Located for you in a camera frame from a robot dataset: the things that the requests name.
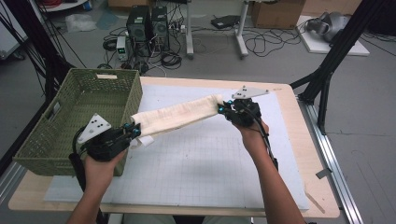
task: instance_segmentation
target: wooden table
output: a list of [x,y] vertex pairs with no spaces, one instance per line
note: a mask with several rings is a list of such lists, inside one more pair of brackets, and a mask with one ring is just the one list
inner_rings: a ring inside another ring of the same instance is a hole
[[[219,81],[202,79],[141,77],[142,84],[184,87],[208,87],[239,89],[243,85],[267,89],[276,93],[282,115],[288,129],[294,156],[304,181],[305,194],[310,209],[303,212],[304,217],[338,217],[340,211],[335,201],[327,177],[318,179],[316,173],[323,169],[310,133],[306,127],[300,107],[291,87],[287,84]],[[9,201],[12,210],[27,211],[72,211],[75,203],[44,202],[44,196],[52,177],[39,176],[27,172],[14,195]],[[264,217],[263,209],[242,208],[205,208],[181,206],[131,205],[103,203],[102,211],[108,213],[146,213],[202,216],[245,216]]]

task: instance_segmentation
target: black metal frame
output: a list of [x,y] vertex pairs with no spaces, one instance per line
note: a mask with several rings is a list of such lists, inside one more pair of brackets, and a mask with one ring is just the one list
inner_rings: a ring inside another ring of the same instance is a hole
[[304,92],[298,95],[299,100],[307,105],[312,105],[320,93],[318,126],[323,135],[326,134],[325,119],[332,75],[386,1],[389,0],[362,0],[320,67],[314,73],[290,84],[296,89],[308,83]]
[[[46,72],[46,101],[23,129],[20,136],[12,144],[7,153],[1,158],[0,175],[2,175],[11,164],[12,157],[15,156],[18,149],[37,124],[41,114],[46,110],[53,97],[56,95],[57,90],[55,88],[55,81],[57,81],[59,85],[62,84],[69,69],[74,67],[59,55],[28,0],[4,0],[4,3],[29,37],[29,40],[33,43],[35,50],[44,59]],[[15,32],[12,30],[10,30],[10,32],[16,37]],[[21,42],[20,44],[23,49],[26,48],[26,43]]]

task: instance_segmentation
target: person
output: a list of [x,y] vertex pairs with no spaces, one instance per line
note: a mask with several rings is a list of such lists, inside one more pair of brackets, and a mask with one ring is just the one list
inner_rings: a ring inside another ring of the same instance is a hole
[[[267,153],[258,125],[253,124],[249,128],[235,124],[234,126],[240,131],[244,146],[257,168],[267,222],[269,224],[305,224],[297,204]],[[269,133],[268,125],[262,122],[262,126]],[[124,153],[125,151],[109,162],[95,161],[87,156],[85,160],[87,186],[81,200],[67,220],[68,224],[95,223],[100,202],[111,183],[114,167],[122,159]]]

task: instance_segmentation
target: floor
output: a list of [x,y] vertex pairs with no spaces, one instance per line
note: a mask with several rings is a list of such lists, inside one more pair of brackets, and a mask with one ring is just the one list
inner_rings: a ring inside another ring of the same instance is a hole
[[[103,15],[102,8],[88,12],[94,21]],[[85,13],[79,8],[67,13]],[[61,21],[63,13],[54,14]],[[204,19],[195,19],[196,23]],[[64,34],[87,67],[103,62],[103,37],[110,30],[125,25],[118,19],[109,30]],[[383,49],[396,53],[394,42],[370,40]],[[193,60],[181,50],[182,65],[165,70],[167,77],[291,83],[313,71],[325,55],[308,53],[304,44],[286,45],[283,49],[260,58],[250,53],[241,60],[235,39],[230,33],[194,33],[196,54]],[[394,223],[396,220],[396,61],[395,57],[364,40],[369,57],[347,56],[332,78],[326,131],[344,172],[346,182],[365,223]],[[82,67],[64,44],[67,60]],[[154,68],[147,76],[164,77]],[[8,59],[0,62],[0,156],[3,156],[21,130],[42,105],[44,98],[33,66],[28,60]],[[15,212],[7,208],[8,195],[0,201],[0,223],[65,222],[68,213]],[[336,220],[309,219],[318,223],[346,223],[341,215]]]

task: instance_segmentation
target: green wicker basket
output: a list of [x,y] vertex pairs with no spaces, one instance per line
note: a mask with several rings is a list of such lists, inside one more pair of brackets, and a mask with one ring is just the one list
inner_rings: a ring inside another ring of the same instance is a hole
[[[137,71],[71,69],[14,161],[37,175],[74,175],[68,156],[78,129],[94,113],[113,127],[131,122],[142,93]],[[54,113],[57,104],[60,107]],[[125,161],[126,155],[114,175],[122,175]]]

